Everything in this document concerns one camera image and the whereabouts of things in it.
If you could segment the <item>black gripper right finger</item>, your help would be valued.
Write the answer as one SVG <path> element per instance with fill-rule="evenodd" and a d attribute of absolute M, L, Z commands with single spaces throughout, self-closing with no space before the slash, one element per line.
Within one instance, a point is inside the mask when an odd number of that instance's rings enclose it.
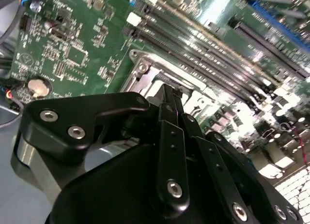
<path fill-rule="evenodd" d="M 299 212 L 221 134 L 203 135 L 184 112 L 182 93 L 173 91 L 175 108 L 190 150 L 214 188 L 215 215 L 221 224 L 301 224 Z"/>

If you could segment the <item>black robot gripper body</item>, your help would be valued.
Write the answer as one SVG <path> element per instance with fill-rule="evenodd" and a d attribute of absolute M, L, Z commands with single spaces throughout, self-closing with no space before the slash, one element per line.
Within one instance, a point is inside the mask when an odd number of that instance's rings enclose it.
<path fill-rule="evenodd" d="M 190 204 L 168 219 L 150 202 L 155 150 L 135 147 L 73 180 L 59 194 L 51 224 L 227 224 L 215 190 L 199 165 L 187 161 Z"/>

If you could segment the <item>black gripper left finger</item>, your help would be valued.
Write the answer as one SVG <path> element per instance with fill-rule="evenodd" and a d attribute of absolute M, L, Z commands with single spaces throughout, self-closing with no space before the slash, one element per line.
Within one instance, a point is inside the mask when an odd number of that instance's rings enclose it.
<path fill-rule="evenodd" d="M 155 150 L 152 207 L 168 219 L 189 206 L 184 132 L 173 89 L 34 101 L 23 111 L 15 155 L 54 205 L 73 180 L 135 147 Z"/>

